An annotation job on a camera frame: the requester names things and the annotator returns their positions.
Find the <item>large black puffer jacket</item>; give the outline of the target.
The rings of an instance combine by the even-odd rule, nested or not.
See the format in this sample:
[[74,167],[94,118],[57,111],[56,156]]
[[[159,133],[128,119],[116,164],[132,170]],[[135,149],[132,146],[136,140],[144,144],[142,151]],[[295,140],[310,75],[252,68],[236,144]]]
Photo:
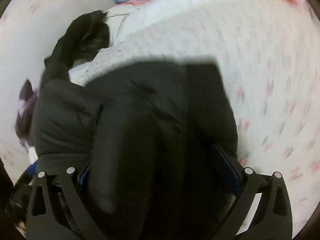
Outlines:
[[87,189],[109,239],[211,239],[230,202],[217,151],[238,135],[213,62],[142,61],[85,86],[47,64],[31,132],[39,170],[91,161]]

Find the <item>purple lilac folded jacket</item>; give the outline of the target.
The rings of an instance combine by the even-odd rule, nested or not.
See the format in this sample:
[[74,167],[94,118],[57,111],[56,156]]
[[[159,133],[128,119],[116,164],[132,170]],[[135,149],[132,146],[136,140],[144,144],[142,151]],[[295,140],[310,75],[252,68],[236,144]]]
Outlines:
[[19,94],[18,112],[15,122],[15,133],[21,146],[26,150],[34,145],[33,136],[31,135],[31,122],[37,100],[38,90],[34,90],[29,79],[26,79]]

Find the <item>cherry print bed sheet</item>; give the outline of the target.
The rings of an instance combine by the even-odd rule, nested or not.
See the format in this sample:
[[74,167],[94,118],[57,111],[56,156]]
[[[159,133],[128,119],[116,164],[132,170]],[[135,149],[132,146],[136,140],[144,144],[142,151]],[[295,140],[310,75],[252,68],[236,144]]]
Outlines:
[[[283,0],[208,4],[102,52],[88,81],[142,61],[213,62],[232,108],[241,187],[211,239],[319,239],[319,23]],[[109,239],[95,220],[91,163],[39,170],[28,239]]]

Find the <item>crumpled black jacket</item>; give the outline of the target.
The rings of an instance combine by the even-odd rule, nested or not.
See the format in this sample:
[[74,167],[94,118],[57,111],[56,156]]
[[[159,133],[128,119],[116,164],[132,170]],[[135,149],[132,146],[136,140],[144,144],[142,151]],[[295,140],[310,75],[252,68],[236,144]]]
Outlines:
[[83,14],[72,21],[52,54],[44,60],[42,83],[51,79],[69,80],[69,70],[76,61],[92,61],[110,45],[110,31],[105,23],[107,13],[101,10]]

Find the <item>pink pillow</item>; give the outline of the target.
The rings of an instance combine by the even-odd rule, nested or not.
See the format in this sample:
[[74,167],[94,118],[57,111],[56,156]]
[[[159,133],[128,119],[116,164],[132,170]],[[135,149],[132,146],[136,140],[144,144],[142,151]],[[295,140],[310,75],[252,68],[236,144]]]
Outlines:
[[151,0],[127,0],[125,2],[119,3],[118,6],[122,6],[122,5],[141,6],[150,1]]

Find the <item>white striped duvet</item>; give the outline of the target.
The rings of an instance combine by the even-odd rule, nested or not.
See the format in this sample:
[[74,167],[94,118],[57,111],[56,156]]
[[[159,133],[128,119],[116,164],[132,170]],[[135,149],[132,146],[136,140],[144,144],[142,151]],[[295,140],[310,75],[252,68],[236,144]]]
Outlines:
[[107,11],[110,46],[123,41],[131,33],[166,18],[171,18],[208,3],[224,0],[151,0],[141,6],[114,6]]

